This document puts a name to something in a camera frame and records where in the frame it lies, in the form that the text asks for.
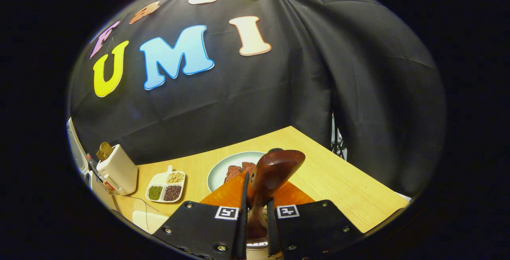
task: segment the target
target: wooden table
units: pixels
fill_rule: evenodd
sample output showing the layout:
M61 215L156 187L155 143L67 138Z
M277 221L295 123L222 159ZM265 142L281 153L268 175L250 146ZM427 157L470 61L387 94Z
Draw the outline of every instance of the wooden table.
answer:
M209 195L206 179L220 160L239 152L267 152L277 147L299 150L306 155L303 165L289 181L316 201L331 200L362 233L408 205L397 193L293 127L204 153L139 165L137 190L129 196L140 198L162 214L171 216L183 201L200 202ZM145 191L151 178L166 172L169 165L173 170L186 173L181 199L175 203L147 200Z

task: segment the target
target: blue letter m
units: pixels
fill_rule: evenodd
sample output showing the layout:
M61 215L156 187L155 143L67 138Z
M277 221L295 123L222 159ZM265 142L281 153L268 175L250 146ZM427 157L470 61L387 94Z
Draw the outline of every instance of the blue letter m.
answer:
M140 51L145 53L145 69L147 81L143 84L146 90L154 89L165 82L165 77L158 71L158 64L173 79L179 73L182 56L186 65L182 72L193 75L201 71L207 71L214 66L213 60L207 57L204 46L204 25L188 27L180 33L180 36L172 48L162 38L157 37L140 46Z

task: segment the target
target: meat slice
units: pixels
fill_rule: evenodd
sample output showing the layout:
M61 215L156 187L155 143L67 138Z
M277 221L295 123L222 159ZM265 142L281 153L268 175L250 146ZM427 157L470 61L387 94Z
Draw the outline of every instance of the meat slice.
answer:
M228 167L228 171L226 173L226 177L224 180L224 183L226 183L228 180L231 180L235 176L239 175L241 173L241 168L235 165L230 165Z
M243 162L243 170L241 172L248 171L248 177L251 177L251 174L253 173L254 169L255 169L255 163Z

